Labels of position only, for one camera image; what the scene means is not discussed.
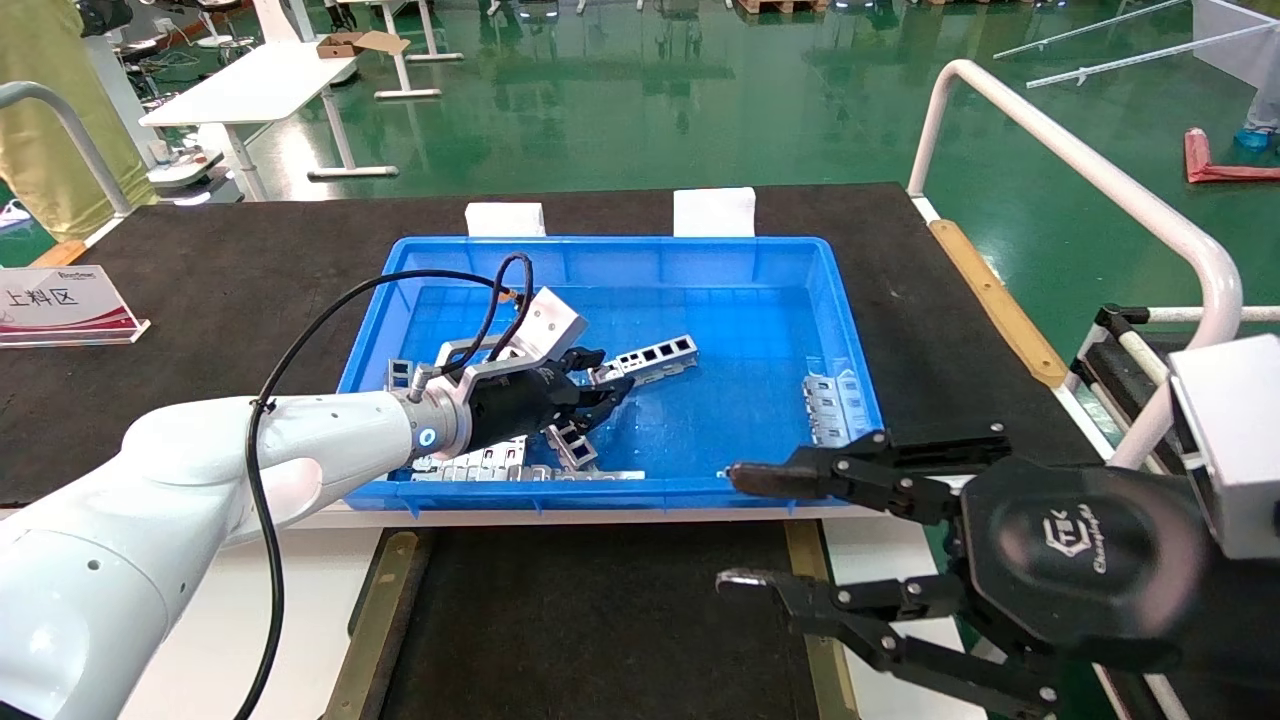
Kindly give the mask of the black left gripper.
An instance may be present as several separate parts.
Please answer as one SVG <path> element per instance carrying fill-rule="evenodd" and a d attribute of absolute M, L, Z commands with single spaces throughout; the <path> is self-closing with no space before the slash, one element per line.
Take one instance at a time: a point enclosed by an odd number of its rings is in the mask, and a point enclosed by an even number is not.
<path fill-rule="evenodd" d="M 558 421 L 585 436 L 609 419 L 627 398 L 635 379 L 576 386 L 571 373 L 591 372 L 605 360 L 603 348 L 571 347 L 534 369 L 479 380 L 468 397 L 466 454 L 529 436 Z"/>

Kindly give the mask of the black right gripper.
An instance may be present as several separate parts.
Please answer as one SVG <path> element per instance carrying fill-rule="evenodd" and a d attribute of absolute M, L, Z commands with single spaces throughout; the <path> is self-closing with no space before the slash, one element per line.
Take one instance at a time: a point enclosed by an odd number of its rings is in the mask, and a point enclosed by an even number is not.
<path fill-rule="evenodd" d="M 1215 557 L 1194 495 L 1167 477 L 1002 460 L 1011 454 L 1000 430 L 915 442 L 879 430 L 799 446 L 782 462 L 735 462 L 727 477 L 750 496 L 832 498 L 919 525 L 960 516 L 972 588 L 954 574 L 836 585 L 745 568 L 719 571 L 716 588 L 764 591 L 792 633 L 837 641 L 878 673 L 1005 717 L 1056 716 L 1050 676 L 893 624 L 970 611 L 991 638 L 1038 652 L 1138 673 L 1179 665 Z M 974 477 L 959 496 L 942 479 L 960 475 Z"/>

